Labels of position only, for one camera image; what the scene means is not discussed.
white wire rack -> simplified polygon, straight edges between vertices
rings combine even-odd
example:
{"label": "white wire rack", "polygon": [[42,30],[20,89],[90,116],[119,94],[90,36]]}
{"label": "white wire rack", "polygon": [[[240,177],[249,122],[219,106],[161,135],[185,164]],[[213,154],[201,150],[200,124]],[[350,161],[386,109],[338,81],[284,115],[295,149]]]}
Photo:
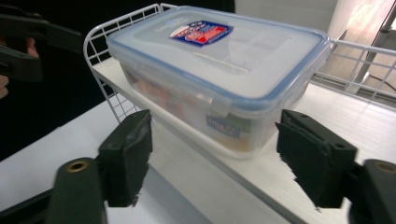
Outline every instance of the white wire rack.
{"label": "white wire rack", "polygon": [[[140,109],[108,86],[92,67],[111,57],[106,44],[109,35],[173,7],[176,6],[155,4],[141,8],[94,27],[85,38],[85,59],[118,122]],[[332,42],[334,49],[332,56],[313,76],[312,81],[346,94],[396,106],[395,84],[392,84],[392,82],[396,83],[396,51],[342,40],[332,40]]]}

plastic food container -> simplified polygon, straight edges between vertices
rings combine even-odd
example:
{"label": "plastic food container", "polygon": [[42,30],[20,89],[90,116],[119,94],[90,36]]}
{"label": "plastic food container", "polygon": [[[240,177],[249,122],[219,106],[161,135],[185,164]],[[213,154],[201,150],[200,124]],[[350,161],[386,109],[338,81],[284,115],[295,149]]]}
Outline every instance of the plastic food container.
{"label": "plastic food container", "polygon": [[330,55],[321,31],[198,7],[165,11],[107,44],[133,88],[242,157],[260,151]]}

container lid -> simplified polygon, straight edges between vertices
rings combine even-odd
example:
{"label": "container lid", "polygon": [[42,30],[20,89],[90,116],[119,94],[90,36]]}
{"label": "container lid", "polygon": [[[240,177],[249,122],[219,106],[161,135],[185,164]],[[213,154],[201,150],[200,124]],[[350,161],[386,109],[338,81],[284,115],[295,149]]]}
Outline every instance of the container lid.
{"label": "container lid", "polygon": [[260,110],[312,65],[329,47],[329,37],[285,23],[178,7],[111,35],[107,44],[110,53],[138,54],[232,99],[233,106]]}

wire shelf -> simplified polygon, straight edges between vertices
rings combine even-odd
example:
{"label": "wire shelf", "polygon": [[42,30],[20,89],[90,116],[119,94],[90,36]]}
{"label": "wire shelf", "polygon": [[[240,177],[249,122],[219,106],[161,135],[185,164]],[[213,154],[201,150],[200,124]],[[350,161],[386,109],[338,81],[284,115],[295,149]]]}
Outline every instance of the wire shelf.
{"label": "wire shelf", "polygon": [[[84,41],[84,57],[116,119],[121,122],[140,108],[107,85],[93,69],[111,58],[106,39],[109,35],[177,6],[155,4],[141,8],[94,27]],[[369,101],[396,107],[396,51],[332,40],[332,55],[311,81],[357,95]]]}

